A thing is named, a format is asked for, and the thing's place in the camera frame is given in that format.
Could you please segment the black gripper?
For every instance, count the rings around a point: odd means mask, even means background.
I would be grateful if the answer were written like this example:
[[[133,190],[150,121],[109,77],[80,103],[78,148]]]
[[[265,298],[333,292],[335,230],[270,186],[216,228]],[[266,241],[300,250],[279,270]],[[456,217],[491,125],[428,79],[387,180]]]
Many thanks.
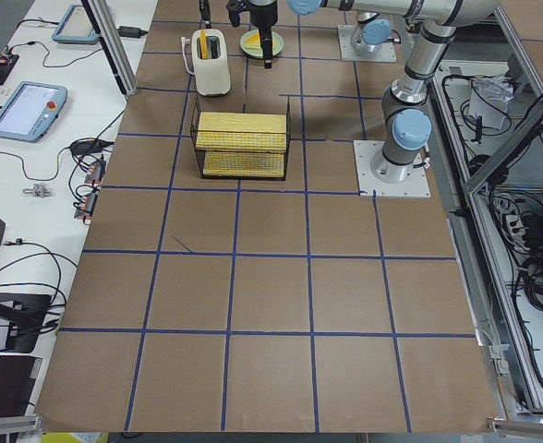
[[[211,25],[211,8],[208,0],[199,0],[201,21],[205,27]],[[248,12],[250,22],[259,28],[259,42],[265,69],[272,68],[272,29],[278,20],[278,6],[272,0],[230,0],[227,12],[231,25],[239,27],[240,15]]]

